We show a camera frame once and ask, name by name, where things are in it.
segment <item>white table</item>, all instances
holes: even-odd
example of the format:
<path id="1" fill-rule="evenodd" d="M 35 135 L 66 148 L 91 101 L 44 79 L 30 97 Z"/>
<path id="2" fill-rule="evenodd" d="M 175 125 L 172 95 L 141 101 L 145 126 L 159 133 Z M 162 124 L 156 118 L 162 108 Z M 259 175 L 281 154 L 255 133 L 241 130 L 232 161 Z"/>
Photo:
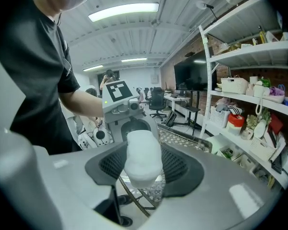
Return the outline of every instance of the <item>white table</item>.
<path id="1" fill-rule="evenodd" d="M 175 102 L 184 102 L 184 101 L 189 101 L 190 98 L 189 97 L 182 97 L 182 96 L 177 96 L 177 98 L 171 97 L 170 95 L 165 95 L 164 99 L 168 100 L 168 101 L 172 101 L 172 111 L 175 111 Z M 187 111 L 186 115 L 185 115 L 185 121 L 188 120 L 188 113 L 189 111 Z"/>

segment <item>white shelving unit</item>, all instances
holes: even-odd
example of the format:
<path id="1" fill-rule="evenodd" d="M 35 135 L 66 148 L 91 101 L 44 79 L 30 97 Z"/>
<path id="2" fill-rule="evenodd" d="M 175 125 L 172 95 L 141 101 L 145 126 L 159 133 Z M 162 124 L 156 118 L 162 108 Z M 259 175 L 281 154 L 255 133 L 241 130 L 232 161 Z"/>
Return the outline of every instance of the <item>white shelving unit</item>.
<path id="1" fill-rule="evenodd" d="M 210 91 L 210 94 L 250 102 L 253 104 L 258 104 L 260 102 L 260 98 L 254 96 L 248 96 L 245 94 L 226 93 L 214 90 Z M 263 99 L 263 106 L 288 115 L 288 106 L 286 105 Z"/>
<path id="2" fill-rule="evenodd" d="M 216 69 L 216 67 L 214 67 L 212 70 L 212 65 L 215 63 L 225 65 L 229 67 L 229 70 L 243 68 L 288 69 L 288 41 L 248 46 L 219 56 L 210 56 L 207 39 L 208 34 L 230 45 L 257 37 L 259 34 L 259 25 L 264 31 L 280 31 L 276 11 L 269 4 L 268 0 L 249 0 L 220 18 L 207 29 L 203 30 L 202 26 L 199 26 L 205 49 L 208 74 L 207 103 L 200 138 L 203 137 L 206 129 L 213 135 L 221 134 L 225 136 L 271 173 L 282 187 L 286 188 L 288 186 L 288 175 L 284 172 L 278 174 L 271 168 L 271 162 L 263 161 L 252 154 L 250 152 L 251 140 L 243 140 L 240 136 L 229 133 L 226 128 L 220 128 L 209 120 L 212 95 L 233 98 L 253 104 L 258 104 L 260 101 L 257 97 L 247 96 L 245 94 L 213 91 L 211 74 Z M 288 106 L 283 104 L 264 99 L 263 106 L 288 115 Z"/>
<path id="3" fill-rule="evenodd" d="M 255 154 L 250 152 L 250 147 L 252 140 L 243 140 L 240 136 L 235 136 L 229 133 L 226 128 L 220 128 L 215 125 L 213 122 L 208 121 L 206 129 L 214 135 L 221 134 L 229 139 L 231 142 L 235 143 L 238 147 L 240 147 L 245 153 L 247 153 L 251 158 L 257 161 L 261 166 L 263 166 L 274 178 L 281 184 L 283 188 L 288 187 L 288 175 L 285 172 L 281 174 L 277 173 L 275 170 L 271 168 L 271 163 L 266 162 L 258 158 Z"/>
<path id="4" fill-rule="evenodd" d="M 250 67 L 288 69 L 288 41 L 248 46 L 209 60 L 230 67 L 231 70 Z"/>

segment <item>fluorescent light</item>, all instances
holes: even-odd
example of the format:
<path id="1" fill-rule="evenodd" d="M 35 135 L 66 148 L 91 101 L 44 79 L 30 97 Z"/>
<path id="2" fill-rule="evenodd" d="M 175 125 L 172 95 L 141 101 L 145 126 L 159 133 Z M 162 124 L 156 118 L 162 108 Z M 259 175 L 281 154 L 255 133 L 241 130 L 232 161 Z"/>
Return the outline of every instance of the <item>fluorescent light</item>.
<path id="1" fill-rule="evenodd" d="M 137 58 L 137 59 L 123 59 L 122 62 L 128 62 L 128 61 L 136 61 L 136 60 L 147 60 L 147 58 Z"/>
<path id="2" fill-rule="evenodd" d="M 96 68 L 100 68 L 100 67 L 104 67 L 104 66 L 100 65 L 100 66 L 96 66 L 96 67 L 90 67 L 90 68 L 87 68 L 87 69 L 83 69 L 83 71 L 90 71 L 90 70 L 93 70 L 93 69 L 96 69 Z"/>
<path id="3" fill-rule="evenodd" d="M 114 15 L 134 12 L 158 12 L 159 3 L 132 3 L 121 6 L 108 8 L 96 13 L 90 14 L 88 17 L 92 22 L 96 22 Z"/>
<path id="4" fill-rule="evenodd" d="M 196 60 L 194 61 L 194 63 L 205 64 L 206 61 L 205 61 L 205 60 L 196 59 Z"/>

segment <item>black monitor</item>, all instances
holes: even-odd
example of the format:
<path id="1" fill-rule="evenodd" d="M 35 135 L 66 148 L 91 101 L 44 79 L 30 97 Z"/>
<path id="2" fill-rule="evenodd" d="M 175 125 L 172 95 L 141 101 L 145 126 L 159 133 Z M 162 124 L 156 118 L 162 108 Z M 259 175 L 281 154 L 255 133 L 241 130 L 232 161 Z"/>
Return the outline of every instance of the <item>black monitor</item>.
<path id="1" fill-rule="evenodd" d="M 205 51 L 194 54 L 174 66 L 176 90 L 206 90 L 208 86 Z M 212 74 L 212 90 L 216 87 L 216 71 Z"/>

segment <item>white ceiling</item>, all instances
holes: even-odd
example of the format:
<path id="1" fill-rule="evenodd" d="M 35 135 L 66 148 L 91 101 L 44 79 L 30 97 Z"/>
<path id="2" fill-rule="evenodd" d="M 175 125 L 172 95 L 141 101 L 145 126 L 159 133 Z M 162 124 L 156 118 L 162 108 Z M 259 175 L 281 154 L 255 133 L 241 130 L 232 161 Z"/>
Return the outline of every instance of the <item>white ceiling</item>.
<path id="1" fill-rule="evenodd" d="M 104 68 L 92 72 L 160 66 L 171 53 L 198 33 L 200 24 L 207 25 L 213 20 L 210 10 L 198 9 L 196 1 L 89 0 L 64 12 L 60 28 L 70 47 L 74 71 L 82 72 L 82 69 L 101 64 Z M 203 1 L 215 7 L 217 16 L 232 7 L 225 0 Z M 94 23 L 88 18 L 88 15 L 106 8 L 137 2 L 158 2 L 159 11 L 118 15 Z M 121 62 L 122 59 L 145 57 L 145 63 Z"/>

